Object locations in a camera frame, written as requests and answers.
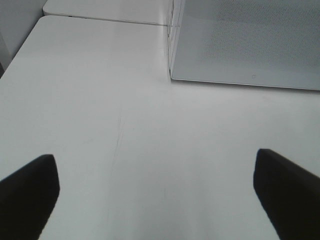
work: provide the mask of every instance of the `transparent container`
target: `transparent container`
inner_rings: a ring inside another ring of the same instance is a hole
[[[174,0],[173,80],[320,90],[320,0]]]

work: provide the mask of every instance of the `white table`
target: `white table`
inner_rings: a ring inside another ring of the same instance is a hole
[[[166,25],[172,0],[48,0],[45,15]]]
[[[42,240],[278,240],[259,148],[320,175],[316,92],[171,82],[163,26],[46,16],[0,81],[0,178],[55,155]]]

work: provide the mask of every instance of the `table surface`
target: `table surface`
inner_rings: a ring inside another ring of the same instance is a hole
[[[172,0],[48,0],[45,15],[166,25]]]
[[[0,80],[0,178],[54,154],[43,240],[277,240],[256,152],[320,175],[319,93],[171,81],[164,26],[45,16]]]

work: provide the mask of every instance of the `black object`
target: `black object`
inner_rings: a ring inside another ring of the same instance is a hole
[[[53,155],[42,155],[0,182],[0,240],[37,240],[60,192]]]
[[[2,67],[1,65],[1,62],[0,62],[0,78],[2,77],[2,75],[5,73],[5,70],[4,68]]]
[[[320,178],[260,149],[253,186],[281,240],[320,240]]]

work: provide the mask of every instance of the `white wall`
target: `white wall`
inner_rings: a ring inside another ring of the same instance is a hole
[[[0,61],[4,69],[43,15],[47,0],[0,0]]]

